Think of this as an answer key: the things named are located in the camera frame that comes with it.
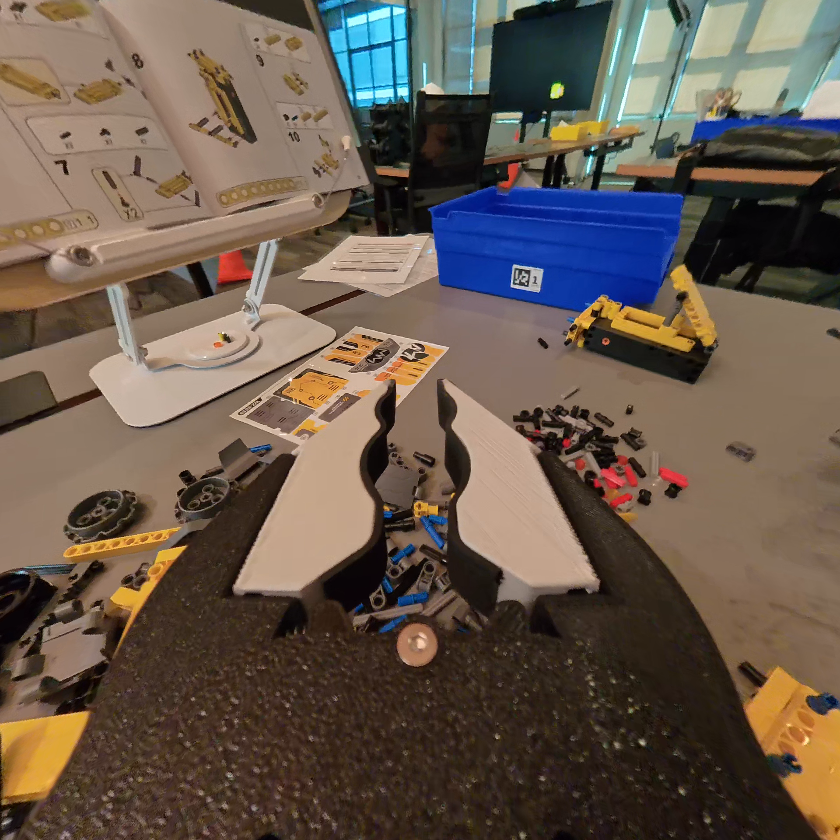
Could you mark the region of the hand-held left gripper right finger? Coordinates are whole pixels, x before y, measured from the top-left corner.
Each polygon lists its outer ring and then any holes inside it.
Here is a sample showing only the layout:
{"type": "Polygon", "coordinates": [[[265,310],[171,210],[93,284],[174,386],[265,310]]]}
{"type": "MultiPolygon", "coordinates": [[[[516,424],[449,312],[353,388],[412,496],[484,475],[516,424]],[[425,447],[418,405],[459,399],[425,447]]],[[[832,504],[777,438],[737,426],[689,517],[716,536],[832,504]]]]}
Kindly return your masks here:
{"type": "Polygon", "coordinates": [[[437,381],[444,463],[454,482],[448,571],[479,613],[530,610],[542,596],[601,586],[540,461],[541,452],[453,382],[437,381]]]}

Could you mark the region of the pile of toy building pieces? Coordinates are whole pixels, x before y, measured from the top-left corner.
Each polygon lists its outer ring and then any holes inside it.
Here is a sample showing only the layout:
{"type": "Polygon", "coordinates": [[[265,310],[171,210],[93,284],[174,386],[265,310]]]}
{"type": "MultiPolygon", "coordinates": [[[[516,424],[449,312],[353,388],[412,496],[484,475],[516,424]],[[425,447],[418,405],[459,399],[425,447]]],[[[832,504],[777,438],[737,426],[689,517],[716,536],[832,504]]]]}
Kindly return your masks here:
{"type": "MultiPolygon", "coordinates": [[[[601,444],[610,446],[617,444],[618,437],[591,435],[591,440],[585,446],[574,449],[570,454],[562,455],[561,459],[570,461],[571,466],[578,470],[583,476],[584,452],[594,453],[601,444]]],[[[626,464],[634,461],[624,455],[612,456],[612,462],[618,463],[616,467],[619,474],[626,473],[621,481],[629,481],[631,487],[637,486],[637,477],[644,475],[642,467],[627,467],[626,464]]],[[[619,479],[608,479],[606,467],[602,469],[602,477],[594,479],[596,490],[605,491],[607,496],[617,494],[621,483],[619,479]]],[[[142,610],[143,605],[148,601],[155,586],[169,570],[175,560],[183,552],[186,540],[193,534],[203,530],[209,519],[189,521],[180,528],[168,528],[150,532],[141,532],[129,536],[120,536],[112,539],[86,542],[71,545],[63,553],[63,563],[58,563],[58,571],[42,570],[40,577],[51,575],[67,576],[68,585],[81,584],[82,577],[87,572],[91,575],[102,571],[102,560],[112,560],[136,553],[148,553],[151,560],[146,562],[142,571],[129,574],[113,596],[110,597],[104,606],[99,605],[92,611],[93,618],[117,617],[124,622],[120,632],[119,641],[122,642],[136,616],[142,610]]],[[[55,623],[42,627],[45,630],[57,629],[69,635],[80,635],[82,642],[93,642],[96,650],[94,654],[99,656],[101,650],[98,644],[102,641],[102,633],[97,630],[96,624],[93,633],[88,633],[77,627],[73,630],[70,624],[81,619],[81,613],[73,612],[76,609],[78,595],[65,592],[68,598],[59,607],[59,612],[64,607],[70,608],[70,618],[60,617],[55,623]]],[[[103,662],[93,665],[87,676],[82,675],[79,681],[73,685],[59,686],[59,693],[65,689],[80,689],[79,697],[70,698],[68,709],[61,713],[55,713],[48,717],[32,717],[17,721],[2,723],[2,807],[4,809],[23,807],[32,803],[44,800],[56,785],[61,772],[67,766],[70,756],[75,751],[81,734],[84,732],[91,717],[91,709],[87,707],[87,700],[90,699],[92,684],[98,684],[100,678],[110,665],[110,659],[105,657],[103,662]]]]}

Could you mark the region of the yellow toy panel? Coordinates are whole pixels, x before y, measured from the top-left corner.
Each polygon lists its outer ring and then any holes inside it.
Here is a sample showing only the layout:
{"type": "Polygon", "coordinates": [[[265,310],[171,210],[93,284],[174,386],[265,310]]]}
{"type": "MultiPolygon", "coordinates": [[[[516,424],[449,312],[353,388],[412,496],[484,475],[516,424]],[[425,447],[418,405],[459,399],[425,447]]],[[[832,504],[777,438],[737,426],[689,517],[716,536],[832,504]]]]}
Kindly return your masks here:
{"type": "Polygon", "coordinates": [[[838,695],[807,686],[781,667],[745,703],[745,715],[772,771],[804,813],[839,805],[838,695]]]}

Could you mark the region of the white book stand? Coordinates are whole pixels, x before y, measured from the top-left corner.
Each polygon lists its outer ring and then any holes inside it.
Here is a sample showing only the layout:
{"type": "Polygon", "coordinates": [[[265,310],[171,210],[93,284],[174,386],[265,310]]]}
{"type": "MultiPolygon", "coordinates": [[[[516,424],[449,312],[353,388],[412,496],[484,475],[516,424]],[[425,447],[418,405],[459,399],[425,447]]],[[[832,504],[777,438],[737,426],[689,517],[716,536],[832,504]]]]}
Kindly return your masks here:
{"type": "Polygon", "coordinates": [[[350,190],[305,192],[227,216],[142,227],[2,268],[2,310],[36,309],[105,289],[121,353],[90,377],[122,421],[156,426],[299,361],[336,338],[335,329],[285,306],[264,303],[282,238],[320,228],[348,209],[350,190]],[[255,274],[230,314],[151,343],[133,330],[129,281],[258,245],[255,274]]]}

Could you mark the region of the yellow black toy model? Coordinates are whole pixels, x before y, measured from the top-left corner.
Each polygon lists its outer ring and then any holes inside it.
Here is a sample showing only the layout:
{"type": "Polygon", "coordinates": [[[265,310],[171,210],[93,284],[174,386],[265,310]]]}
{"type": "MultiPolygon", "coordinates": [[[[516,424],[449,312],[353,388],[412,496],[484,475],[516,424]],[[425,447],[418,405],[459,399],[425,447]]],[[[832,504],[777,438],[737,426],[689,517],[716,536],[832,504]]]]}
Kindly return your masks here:
{"type": "Polygon", "coordinates": [[[718,348],[717,326],[684,265],[670,273],[675,308],[669,317],[598,297],[570,324],[564,345],[695,384],[718,348]]]}

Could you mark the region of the white printed papers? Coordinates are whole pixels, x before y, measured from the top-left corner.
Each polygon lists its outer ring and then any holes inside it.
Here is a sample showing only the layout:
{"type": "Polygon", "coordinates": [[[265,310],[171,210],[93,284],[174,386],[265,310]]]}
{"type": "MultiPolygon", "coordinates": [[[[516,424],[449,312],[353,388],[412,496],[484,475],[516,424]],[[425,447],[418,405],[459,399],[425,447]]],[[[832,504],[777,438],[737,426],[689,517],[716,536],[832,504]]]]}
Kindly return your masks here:
{"type": "Polygon", "coordinates": [[[343,284],[380,298],[437,277],[437,251],[428,234],[352,235],[300,274],[301,280],[343,284]]]}

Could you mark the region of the blue plastic bin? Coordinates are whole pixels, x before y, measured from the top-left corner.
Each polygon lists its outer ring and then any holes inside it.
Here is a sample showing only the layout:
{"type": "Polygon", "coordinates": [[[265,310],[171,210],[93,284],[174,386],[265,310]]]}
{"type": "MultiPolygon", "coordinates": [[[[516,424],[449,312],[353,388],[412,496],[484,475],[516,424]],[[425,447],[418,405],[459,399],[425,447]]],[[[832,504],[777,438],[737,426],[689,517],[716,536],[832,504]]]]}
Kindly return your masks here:
{"type": "Polygon", "coordinates": [[[581,312],[655,302],[676,251],[677,193],[496,187],[434,206],[445,287],[581,312]]]}

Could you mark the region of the black phone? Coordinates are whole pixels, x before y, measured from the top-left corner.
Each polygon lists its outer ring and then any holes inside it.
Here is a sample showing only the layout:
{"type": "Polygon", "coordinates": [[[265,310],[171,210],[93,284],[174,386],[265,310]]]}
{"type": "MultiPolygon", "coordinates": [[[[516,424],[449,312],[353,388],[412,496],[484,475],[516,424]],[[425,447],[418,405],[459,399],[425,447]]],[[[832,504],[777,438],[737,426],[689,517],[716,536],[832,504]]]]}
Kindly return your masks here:
{"type": "Polygon", "coordinates": [[[54,413],[59,404],[42,371],[1,381],[1,432],[54,413]]]}

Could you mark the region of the wooden background desk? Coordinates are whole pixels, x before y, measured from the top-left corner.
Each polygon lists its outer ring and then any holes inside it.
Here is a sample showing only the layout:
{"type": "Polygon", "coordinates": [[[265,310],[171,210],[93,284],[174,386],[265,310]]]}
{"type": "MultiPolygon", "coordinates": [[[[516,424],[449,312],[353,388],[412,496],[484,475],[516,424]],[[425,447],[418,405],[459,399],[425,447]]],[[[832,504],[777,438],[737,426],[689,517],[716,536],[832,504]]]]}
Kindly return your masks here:
{"type": "MultiPolygon", "coordinates": [[[[562,169],[565,158],[574,152],[581,152],[585,156],[597,159],[593,174],[592,189],[597,188],[597,182],[603,170],[603,158],[613,152],[623,151],[631,148],[636,137],[643,135],[638,127],[618,127],[609,130],[602,135],[588,135],[582,140],[550,140],[540,139],[526,143],[510,143],[499,148],[492,148],[484,155],[484,160],[478,165],[478,185],[481,188],[482,174],[485,169],[498,168],[507,164],[519,164],[545,160],[543,180],[551,186],[554,182],[562,183],[563,175],[554,175],[554,168],[562,169]]],[[[439,140],[434,136],[434,131],[429,131],[423,143],[415,142],[412,153],[412,162],[403,165],[377,165],[374,168],[373,187],[377,190],[384,190],[392,187],[403,187],[408,189],[411,181],[412,169],[419,165],[426,158],[431,159],[432,153],[439,153],[437,161],[441,162],[454,146],[448,140],[439,140]]]]}
{"type": "Polygon", "coordinates": [[[836,167],[827,171],[755,169],[645,158],[619,164],[616,175],[633,179],[633,190],[638,193],[676,193],[732,201],[803,196],[836,201],[839,197],[836,167]]]}

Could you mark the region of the black mesh office chair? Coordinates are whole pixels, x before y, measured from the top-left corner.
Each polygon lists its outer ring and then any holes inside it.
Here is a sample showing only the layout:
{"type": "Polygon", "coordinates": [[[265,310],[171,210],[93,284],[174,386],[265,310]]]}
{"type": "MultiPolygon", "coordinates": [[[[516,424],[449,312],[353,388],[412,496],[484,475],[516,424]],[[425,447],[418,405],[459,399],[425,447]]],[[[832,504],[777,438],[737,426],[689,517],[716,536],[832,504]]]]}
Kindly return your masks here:
{"type": "Polygon", "coordinates": [[[431,231],[431,208],[480,189],[492,116],[489,94],[416,95],[406,222],[431,231]]]}

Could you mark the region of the blue background bin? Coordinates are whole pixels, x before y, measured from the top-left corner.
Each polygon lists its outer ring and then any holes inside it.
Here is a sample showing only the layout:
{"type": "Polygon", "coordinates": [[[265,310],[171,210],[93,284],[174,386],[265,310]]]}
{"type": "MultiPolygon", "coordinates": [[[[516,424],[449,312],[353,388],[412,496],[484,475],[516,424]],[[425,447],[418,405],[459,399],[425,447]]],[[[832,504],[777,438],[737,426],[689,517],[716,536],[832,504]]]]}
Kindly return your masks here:
{"type": "Polygon", "coordinates": [[[755,128],[762,125],[769,127],[784,127],[788,129],[823,131],[839,133],[839,118],[836,119],[804,119],[791,115],[771,117],[762,115],[753,118],[703,120],[695,123],[690,143],[703,143],[714,140],[728,130],[755,128]]]}

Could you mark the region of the open instruction booklet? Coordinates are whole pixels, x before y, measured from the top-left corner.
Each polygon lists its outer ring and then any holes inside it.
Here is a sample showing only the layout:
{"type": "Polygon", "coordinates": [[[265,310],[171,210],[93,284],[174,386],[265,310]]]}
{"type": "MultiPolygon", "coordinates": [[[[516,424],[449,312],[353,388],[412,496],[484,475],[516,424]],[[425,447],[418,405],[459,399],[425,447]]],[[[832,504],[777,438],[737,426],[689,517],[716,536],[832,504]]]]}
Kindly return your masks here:
{"type": "Polygon", "coordinates": [[[314,2],[2,2],[2,267],[371,182],[314,2]]]}

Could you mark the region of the black bag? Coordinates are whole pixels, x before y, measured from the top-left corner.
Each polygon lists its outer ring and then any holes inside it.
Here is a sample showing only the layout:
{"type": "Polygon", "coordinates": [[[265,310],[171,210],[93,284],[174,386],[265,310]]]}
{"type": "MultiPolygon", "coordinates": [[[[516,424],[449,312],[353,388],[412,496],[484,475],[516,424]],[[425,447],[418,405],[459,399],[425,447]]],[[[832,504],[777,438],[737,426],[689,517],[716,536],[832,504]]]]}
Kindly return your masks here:
{"type": "Polygon", "coordinates": [[[839,166],[839,135],[798,125],[729,129],[702,144],[705,167],[828,171],[839,166]]]}

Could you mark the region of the black monitor screen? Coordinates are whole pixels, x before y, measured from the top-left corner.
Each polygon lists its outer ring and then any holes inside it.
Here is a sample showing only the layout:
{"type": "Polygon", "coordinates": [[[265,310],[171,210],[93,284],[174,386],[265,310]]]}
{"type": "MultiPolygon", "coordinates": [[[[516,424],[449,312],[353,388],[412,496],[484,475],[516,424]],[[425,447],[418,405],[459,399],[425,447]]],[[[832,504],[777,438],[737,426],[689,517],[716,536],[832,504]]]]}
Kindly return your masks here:
{"type": "Polygon", "coordinates": [[[588,110],[612,14],[613,2],[552,2],[495,23],[488,86],[493,112],[528,117],[588,110]]]}

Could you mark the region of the black light stand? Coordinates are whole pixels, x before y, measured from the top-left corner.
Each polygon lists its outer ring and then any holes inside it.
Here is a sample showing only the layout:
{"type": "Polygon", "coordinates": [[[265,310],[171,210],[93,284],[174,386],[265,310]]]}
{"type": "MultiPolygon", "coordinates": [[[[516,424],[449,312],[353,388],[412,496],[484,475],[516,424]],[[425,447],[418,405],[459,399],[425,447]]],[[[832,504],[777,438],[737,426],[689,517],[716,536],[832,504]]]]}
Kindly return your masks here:
{"type": "Polygon", "coordinates": [[[691,12],[689,7],[686,5],[686,2],[667,1],[667,8],[679,34],[679,46],[676,51],[675,63],[670,73],[670,77],[668,79],[668,87],[666,90],[665,99],[658,113],[658,120],[656,125],[656,131],[654,133],[654,138],[650,145],[650,151],[653,153],[656,152],[657,143],[659,141],[659,137],[665,122],[665,117],[669,109],[669,104],[676,87],[677,77],[679,76],[679,72],[681,70],[681,67],[683,66],[683,57],[684,52],[686,50],[686,42],[688,40],[688,35],[690,33],[691,27],[691,12]]]}

